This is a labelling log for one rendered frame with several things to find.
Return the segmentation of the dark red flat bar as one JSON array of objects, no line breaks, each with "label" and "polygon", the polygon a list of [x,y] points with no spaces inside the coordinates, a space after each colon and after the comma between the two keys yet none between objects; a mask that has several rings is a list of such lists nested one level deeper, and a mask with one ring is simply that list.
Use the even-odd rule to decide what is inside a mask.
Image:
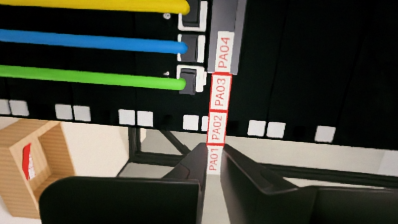
[{"label": "dark red flat bar", "polygon": [[24,147],[24,152],[23,152],[22,170],[25,174],[27,181],[28,181],[28,170],[29,170],[29,159],[30,159],[30,147],[31,147],[31,142]]}]

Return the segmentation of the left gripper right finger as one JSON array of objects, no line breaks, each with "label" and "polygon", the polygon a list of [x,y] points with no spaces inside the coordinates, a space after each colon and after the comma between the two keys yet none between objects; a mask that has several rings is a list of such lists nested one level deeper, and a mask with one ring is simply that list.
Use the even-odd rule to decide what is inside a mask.
[{"label": "left gripper right finger", "polygon": [[230,224],[398,224],[398,189],[300,187],[225,143],[219,173]]}]

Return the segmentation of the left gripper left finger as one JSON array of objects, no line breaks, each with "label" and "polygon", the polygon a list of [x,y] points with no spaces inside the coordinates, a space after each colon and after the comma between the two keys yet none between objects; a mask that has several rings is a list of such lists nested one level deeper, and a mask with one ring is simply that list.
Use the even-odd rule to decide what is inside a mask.
[{"label": "left gripper left finger", "polygon": [[202,224],[208,157],[200,142],[162,178],[58,179],[39,197],[41,224]]}]

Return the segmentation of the cardboard box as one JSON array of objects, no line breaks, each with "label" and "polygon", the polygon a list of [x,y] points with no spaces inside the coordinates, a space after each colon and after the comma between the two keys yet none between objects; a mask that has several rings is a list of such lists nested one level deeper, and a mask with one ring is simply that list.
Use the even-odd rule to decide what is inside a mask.
[{"label": "cardboard box", "polygon": [[[30,142],[35,176],[28,175],[27,181],[23,147]],[[12,217],[40,220],[40,193],[52,182],[76,175],[62,122],[22,118],[0,130],[0,196]]]}]

